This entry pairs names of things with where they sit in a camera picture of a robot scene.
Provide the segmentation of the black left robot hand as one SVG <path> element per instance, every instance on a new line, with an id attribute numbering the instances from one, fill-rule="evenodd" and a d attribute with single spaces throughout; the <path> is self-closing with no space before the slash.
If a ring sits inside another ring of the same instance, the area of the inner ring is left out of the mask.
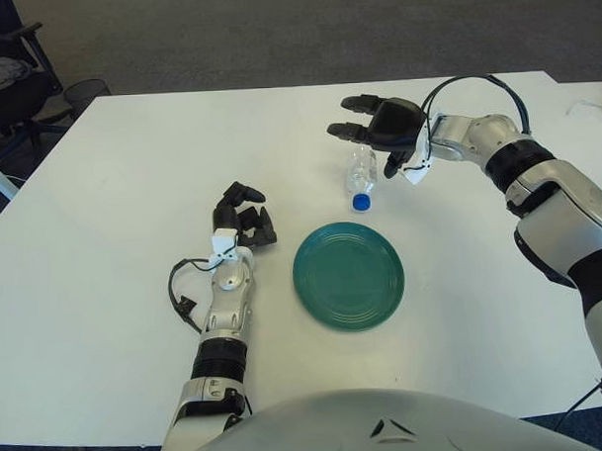
<path id="1" fill-rule="evenodd" d="M 237 232 L 237 245 L 255 248 L 277 242 L 277 234 L 267 209 L 249 207 L 238 212 L 244 202 L 263 204 L 266 198 L 259 190 L 238 181 L 230 184 L 213 211 L 213 228 L 233 228 Z"/>

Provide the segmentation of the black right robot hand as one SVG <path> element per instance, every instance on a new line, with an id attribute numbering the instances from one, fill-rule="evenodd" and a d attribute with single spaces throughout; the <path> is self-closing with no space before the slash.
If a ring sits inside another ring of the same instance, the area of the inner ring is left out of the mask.
<path id="1" fill-rule="evenodd" d="M 385 99 L 372 94 L 345 97 L 341 107 L 372 118 L 366 127 L 345 122 L 329 125 L 326 132 L 341 140 L 387 152 L 384 175 L 387 179 L 393 178 L 415 152 L 426 118 L 423 111 L 408 100 Z"/>

